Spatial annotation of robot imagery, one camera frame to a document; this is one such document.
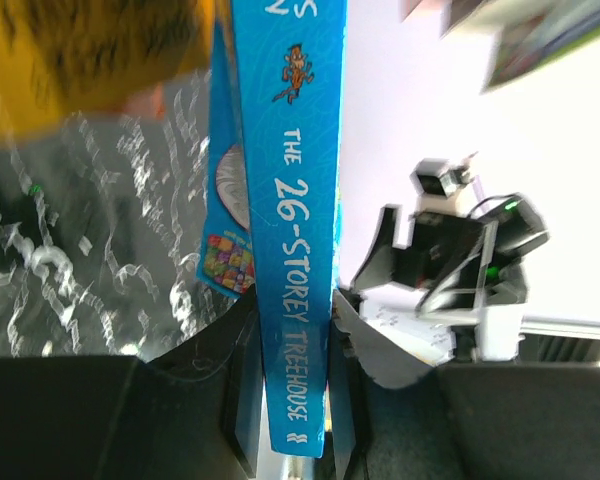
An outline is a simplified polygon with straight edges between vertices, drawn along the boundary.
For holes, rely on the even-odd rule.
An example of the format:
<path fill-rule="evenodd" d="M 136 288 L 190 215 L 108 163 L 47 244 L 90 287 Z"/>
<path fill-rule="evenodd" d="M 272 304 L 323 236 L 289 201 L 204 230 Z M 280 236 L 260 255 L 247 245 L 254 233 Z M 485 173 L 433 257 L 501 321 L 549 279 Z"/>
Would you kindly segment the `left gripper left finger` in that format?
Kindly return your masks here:
<path fill-rule="evenodd" d="M 168 353 L 0 358 L 0 479 L 250 479 L 256 296 Z"/>

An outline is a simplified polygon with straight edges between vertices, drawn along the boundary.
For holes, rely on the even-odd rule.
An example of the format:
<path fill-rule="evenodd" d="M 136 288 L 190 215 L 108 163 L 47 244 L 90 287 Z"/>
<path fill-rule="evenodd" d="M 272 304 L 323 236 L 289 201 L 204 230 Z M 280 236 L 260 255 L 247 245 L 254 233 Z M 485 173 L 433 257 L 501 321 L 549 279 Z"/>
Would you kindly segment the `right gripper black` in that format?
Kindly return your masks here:
<path fill-rule="evenodd" d="M 469 310 L 484 303 L 496 221 L 420 212 L 412 218 L 411 243 L 399 247 L 394 245 L 399 219 L 399 206 L 381 209 L 374 240 L 352 280 L 354 290 L 389 283 L 419 290 L 417 313 Z"/>

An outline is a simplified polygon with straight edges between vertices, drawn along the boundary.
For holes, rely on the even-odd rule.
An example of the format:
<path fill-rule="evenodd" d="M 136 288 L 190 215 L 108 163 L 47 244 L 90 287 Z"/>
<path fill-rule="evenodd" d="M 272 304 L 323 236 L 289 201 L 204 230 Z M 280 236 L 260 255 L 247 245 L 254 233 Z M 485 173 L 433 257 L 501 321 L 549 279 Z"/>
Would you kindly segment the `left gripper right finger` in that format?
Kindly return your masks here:
<path fill-rule="evenodd" d="M 338 479 L 600 479 L 600 368 L 432 368 L 335 292 L 329 396 Z"/>

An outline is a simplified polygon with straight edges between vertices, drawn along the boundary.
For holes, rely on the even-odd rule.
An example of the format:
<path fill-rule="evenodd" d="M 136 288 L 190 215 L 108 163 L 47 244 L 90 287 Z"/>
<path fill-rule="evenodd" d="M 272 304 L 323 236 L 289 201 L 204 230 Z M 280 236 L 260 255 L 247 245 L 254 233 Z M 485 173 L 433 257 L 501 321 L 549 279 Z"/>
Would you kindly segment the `26-storey treehouse blue book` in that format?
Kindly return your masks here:
<path fill-rule="evenodd" d="M 341 225 L 347 5 L 218 1 L 200 278 L 257 297 L 272 449 L 318 458 Z"/>

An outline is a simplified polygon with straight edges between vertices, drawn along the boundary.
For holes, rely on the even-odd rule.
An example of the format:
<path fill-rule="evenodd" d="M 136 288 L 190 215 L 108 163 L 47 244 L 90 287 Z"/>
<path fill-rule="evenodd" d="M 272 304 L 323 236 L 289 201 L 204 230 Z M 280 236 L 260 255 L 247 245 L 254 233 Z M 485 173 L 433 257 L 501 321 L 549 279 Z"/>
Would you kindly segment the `65-storey treehouse green book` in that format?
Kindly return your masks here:
<path fill-rule="evenodd" d="M 499 34 L 486 92 L 550 64 L 600 36 L 600 1 L 549 1 Z"/>

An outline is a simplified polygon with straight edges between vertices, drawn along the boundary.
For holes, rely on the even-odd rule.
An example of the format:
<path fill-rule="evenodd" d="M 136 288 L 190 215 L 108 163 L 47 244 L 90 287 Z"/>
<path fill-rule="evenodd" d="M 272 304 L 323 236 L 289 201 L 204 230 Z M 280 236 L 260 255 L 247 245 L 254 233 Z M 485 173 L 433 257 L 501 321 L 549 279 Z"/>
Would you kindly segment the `130-storey treehouse orange book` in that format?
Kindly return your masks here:
<path fill-rule="evenodd" d="M 211 1 L 0 1 L 0 145 L 71 114 L 160 119 L 166 81 L 210 63 Z"/>

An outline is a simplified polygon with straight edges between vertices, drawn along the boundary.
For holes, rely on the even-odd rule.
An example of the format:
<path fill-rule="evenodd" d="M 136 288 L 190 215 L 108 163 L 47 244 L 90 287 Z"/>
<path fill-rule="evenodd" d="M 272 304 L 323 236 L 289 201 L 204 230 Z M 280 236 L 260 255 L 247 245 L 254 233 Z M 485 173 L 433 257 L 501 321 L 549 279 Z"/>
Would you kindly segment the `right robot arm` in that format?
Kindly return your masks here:
<path fill-rule="evenodd" d="M 523 258 L 546 244 L 549 233 L 521 194 L 494 199 L 497 206 L 482 215 L 474 208 L 412 214 L 406 247 L 394 243 L 398 208 L 384 207 L 353 290 L 389 283 L 421 290 L 414 313 L 449 328 L 455 360 L 515 359 L 522 323 L 518 308 L 528 297 Z"/>

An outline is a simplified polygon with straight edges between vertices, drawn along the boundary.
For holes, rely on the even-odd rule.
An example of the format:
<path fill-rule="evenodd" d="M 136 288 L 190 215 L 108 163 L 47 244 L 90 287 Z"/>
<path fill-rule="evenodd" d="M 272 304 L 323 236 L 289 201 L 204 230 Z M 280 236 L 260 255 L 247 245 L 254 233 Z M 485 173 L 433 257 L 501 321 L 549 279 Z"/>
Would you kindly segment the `pink three-tier shelf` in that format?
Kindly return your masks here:
<path fill-rule="evenodd" d="M 414 14 L 429 15 L 445 13 L 451 7 L 452 3 L 452 0 L 400 0 L 401 18 L 405 20 Z"/>

